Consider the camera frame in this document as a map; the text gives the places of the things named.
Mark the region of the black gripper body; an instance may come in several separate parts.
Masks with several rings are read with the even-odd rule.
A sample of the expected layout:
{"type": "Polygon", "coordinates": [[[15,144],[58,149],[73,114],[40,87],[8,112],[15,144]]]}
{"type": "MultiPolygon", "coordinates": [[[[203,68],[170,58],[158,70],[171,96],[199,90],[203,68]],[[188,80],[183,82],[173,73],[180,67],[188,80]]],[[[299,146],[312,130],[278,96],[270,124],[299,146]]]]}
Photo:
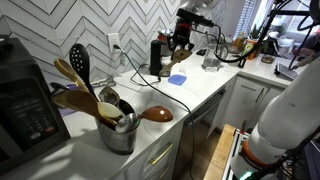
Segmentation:
{"type": "Polygon", "coordinates": [[[194,44],[190,42],[192,24],[184,19],[178,19],[172,36],[168,38],[168,47],[174,52],[178,46],[191,51],[194,44]]]}

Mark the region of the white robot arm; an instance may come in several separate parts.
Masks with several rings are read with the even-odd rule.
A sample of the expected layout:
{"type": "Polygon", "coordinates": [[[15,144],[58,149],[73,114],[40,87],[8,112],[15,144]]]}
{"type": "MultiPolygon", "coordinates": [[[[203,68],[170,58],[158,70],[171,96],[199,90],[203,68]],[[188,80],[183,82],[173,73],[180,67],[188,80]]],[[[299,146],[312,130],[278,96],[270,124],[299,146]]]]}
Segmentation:
{"type": "Polygon", "coordinates": [[[279,63],[276,71],[293,78],[292,83],[266,106],[250,137],[231,159],[239,178],[272,179],[286,151],[295,151],[319,133],[320,59],[317,53],[298,64],[305,70],[297,74],[279,63]]]}

